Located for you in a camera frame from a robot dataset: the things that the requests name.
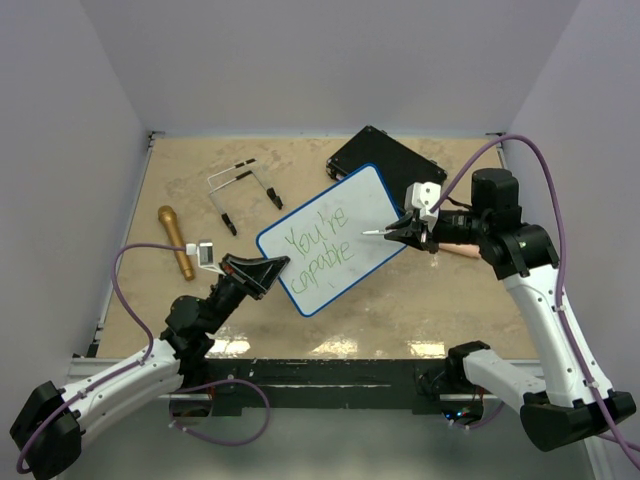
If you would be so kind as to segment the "blue framed whiteboard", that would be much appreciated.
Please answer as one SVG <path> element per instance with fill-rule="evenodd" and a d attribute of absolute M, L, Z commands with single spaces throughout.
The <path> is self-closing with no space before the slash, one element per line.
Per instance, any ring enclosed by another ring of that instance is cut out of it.
<path fill-rule="evenodd" d="M 290 258 L 279 281 L 311 317 L 406 249 L 371 233 L 398 219 L 381 173 L 366 164 L 264 229 L 256 246 Z"/>

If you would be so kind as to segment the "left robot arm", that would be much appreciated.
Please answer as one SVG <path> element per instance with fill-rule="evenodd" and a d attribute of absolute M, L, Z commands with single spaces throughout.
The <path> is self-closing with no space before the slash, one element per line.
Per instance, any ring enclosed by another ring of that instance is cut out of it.
<path fill-rule="evenodd" d="M 246 297 L 262 299 L 290 259 L 225 255 L 205 298 L 178 297 L 159 337 L 129 358 L 83 380 L 36 387 L 10 428 L 16 469 L 51 479 L 104 430 L 159 396 L 206 388 L 212 338 Z"/>

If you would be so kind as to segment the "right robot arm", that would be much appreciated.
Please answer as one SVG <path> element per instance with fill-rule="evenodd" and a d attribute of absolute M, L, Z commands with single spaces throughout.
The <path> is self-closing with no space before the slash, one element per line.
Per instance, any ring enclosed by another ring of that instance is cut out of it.
<path fill-rule="evenodd" d="M 437 209 L 440 192 L 431 182 L 410 185 L 405 214 L 388 226 L 385 239 L 430 253 L 441 244 L 478 246 L 525 320 L 543 371 L 542 378 L 529 375 L 474 341 L 449 350 L 448 386 L 494 394 L 518 413 L 528 438 L 544 452 L 611 431 L 632 416 L 632 395 L 616 390 L 602 372 L 558 283 L 560 258 L 548 233 L 522 220 L 512 173 L 474 172 L 464 210 Z"/>

